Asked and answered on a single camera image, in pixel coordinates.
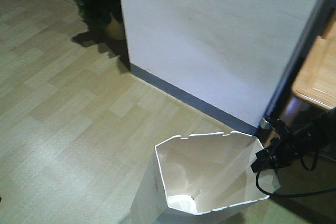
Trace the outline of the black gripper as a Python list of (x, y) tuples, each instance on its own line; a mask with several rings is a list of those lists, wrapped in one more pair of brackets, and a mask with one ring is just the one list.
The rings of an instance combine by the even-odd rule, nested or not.
[(272, 138), (267, 147), (256, 153), (257, 159), (251, 164), (254, 173), (285, 168), (302, 158), (302, 154), (295, 146), (296, 138), (285, 122), (280, 119), (267, 119), (266, 124), (278, 134), (278, 137)]

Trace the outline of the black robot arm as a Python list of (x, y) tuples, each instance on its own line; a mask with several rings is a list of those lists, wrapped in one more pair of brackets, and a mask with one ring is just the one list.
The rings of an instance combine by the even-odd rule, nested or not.
[(303, 156), (335, 142), (335, 108), (320, 114), (297, 131), (292, 131), (282, 120), (269, 117), (262, 125), (276, 131), (278, 137), (256, 153), (257, 159), (251, 164), (254, 173), (288, 167)]

